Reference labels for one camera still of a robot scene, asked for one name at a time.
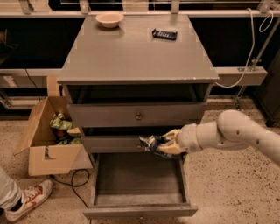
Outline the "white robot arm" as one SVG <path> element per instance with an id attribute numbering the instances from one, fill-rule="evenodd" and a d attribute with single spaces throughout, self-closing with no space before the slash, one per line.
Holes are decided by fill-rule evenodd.
<path id="1" fill-rule="evenodd" d="M 223 111 L 213 122 L 187 124 L 164 135 L 158 148 L 165 153 L 197 152 L 205 148 L 243 150 L 249 146 L 280 165 L 280 135 L 238 110 Z"/>

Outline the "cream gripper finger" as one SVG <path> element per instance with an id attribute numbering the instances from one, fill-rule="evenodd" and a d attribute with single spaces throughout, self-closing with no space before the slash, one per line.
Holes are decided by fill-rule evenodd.
<path id="1" fill-rule="evenodd" d="M 173 129 L 165 134 L 162 135 L 162 138 L 166 141 L 172 141 L 177 138 L 177 134 L 179 133 L 179 129 Z"/>
<path id="2" fill-rule="evenodd" d="M 167 143 L 162 143 L 158 148 L 167 154 L 178 155 L 180 153 L 186 152 L 184 147 L 181 147 L 177 142 L 169 141 Z"/>

